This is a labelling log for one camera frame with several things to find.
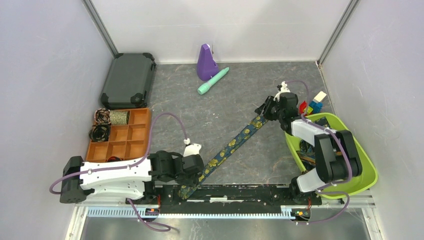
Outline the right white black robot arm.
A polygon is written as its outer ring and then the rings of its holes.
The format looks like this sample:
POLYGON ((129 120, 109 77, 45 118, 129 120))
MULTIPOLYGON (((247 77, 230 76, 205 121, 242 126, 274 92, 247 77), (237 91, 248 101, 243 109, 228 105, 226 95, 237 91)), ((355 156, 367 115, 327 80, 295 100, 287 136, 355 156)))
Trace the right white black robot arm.
POLYGON ((309 192, 322 190, 332 184, 347 183, 363 172, 354 137, 348 130, 320 126, 299 114, 298 96, 283 92, 268 96, 255 113, 269 121, 278 121, 287 134, 298 137, 314 148, 315 167, 295 178, 289 189, 289 199, 302 204, 309 192))

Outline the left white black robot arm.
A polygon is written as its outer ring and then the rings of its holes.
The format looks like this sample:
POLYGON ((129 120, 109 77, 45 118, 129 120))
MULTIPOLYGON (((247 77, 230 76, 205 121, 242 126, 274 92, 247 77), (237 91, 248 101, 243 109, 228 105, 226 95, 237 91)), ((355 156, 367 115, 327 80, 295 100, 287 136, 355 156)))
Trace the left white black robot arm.
POLYGON ((147 158, 115 162, 83 162, 72 157, 65 168, 59 201, 63 204, 84 201, 156 204, 160 196, 156 182, 175 181, 194 187, 204 169, 199 152, 180 154, 164 150, 147 158))

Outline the blue yellow floral tie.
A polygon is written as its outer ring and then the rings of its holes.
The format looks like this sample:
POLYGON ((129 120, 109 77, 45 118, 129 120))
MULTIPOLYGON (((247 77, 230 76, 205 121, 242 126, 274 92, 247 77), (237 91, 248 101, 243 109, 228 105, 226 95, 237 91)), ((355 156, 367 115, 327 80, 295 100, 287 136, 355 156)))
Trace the blue yellow floral tie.
POLYGON ((263 116, 254 117, 248 125, 246 125, 240 133, 238 133, 219 153, 215 155, 204 167, 202 173, 198 177, 198 183, 195 186, 182 185, 178 191, 178 196, 186 200, 188 199, 200 185, 237 149, 239 149, 247 140, 249 140, 259 129, 261 129, 268 120, 263 116))

